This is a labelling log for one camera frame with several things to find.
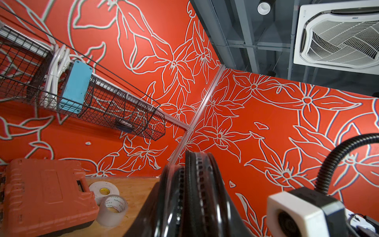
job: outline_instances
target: floral mural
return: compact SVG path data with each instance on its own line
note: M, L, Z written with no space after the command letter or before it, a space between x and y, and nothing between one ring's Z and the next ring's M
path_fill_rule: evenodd
M186 149L214 155L246 226L253 236L269 236L267 197L313 188L335 146L379 132L378 104L368 96L228 69ZM378 188L379 146L374 144L339 164L329 194L349 210L379 219Z
M188 1L3 0L0 5L94 60L87 62L100 76L134 92L97 63L187 124L202 100L198 91L207 90L220 65ZM11 27L51 49L57 43L1 11L0 20ZM7 60L1 63L0 74L10 76L7 67L19 70L16 62ZM0 171L12 159L24 157L79 160L89 176L157 176L184 133L167 122L166 135L152 141L8 97L0 98L0 111Z
M88 63L97 74L109 76L100 63L187 124L220 65L186 1L2 0L0 5L93 59L96 63ZM50 48L56 43L10 14L4 12L1 20ZM336 145L379 131L378 103L368 96L228 69L185 149L213 153L246 226L253 236L270 236L267 197L312 188ZM0 98L0 111L0 171L24 157L79 160L89 176L157 176L184 134L167 122L166 135L151 141L10 98ZM184 162L183 153L178 162ZM378 188L379 146L370 145L340 163L329 193L353 212L378 220Z

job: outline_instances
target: tape roll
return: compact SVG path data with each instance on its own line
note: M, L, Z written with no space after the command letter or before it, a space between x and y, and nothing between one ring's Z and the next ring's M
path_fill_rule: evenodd
M97 205L100 205L101 201L106 196L120 195L120 191L114 184L104 181L94 182L89 186L89 190L95 193L95 201Z
M108 207L113 207L118 213L108 210ZM128 202L123 197L119 195L109 195L103 198L96 221L106 227L118 226L127 211Z

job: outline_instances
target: plywood surface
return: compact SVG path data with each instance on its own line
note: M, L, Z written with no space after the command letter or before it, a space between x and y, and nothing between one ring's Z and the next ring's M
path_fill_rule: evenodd
M128 230L137 217L142 205L144 204L150 190L158 182L156 178L87 178L88 185L97 181L113 183L120 191L120 196L128 202L129 209L121 224L114 228L106 228L96 221L85 229L77 230L62 236L68 237L121 237Z

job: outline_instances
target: black corrugated hose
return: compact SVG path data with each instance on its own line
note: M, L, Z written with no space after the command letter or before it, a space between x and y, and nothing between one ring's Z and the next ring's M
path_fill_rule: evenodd
M334 148L328 157L326 157L318 172L315 191L327 195L333 173L343 158L354 149L371 143L379 143L379 133L369 133L352 137Z

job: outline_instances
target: white fan housing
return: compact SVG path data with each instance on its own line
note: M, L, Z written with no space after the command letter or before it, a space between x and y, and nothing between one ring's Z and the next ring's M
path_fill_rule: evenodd
M379 75L379 11L368 11L374 7L378 0L302 5L293 62Z

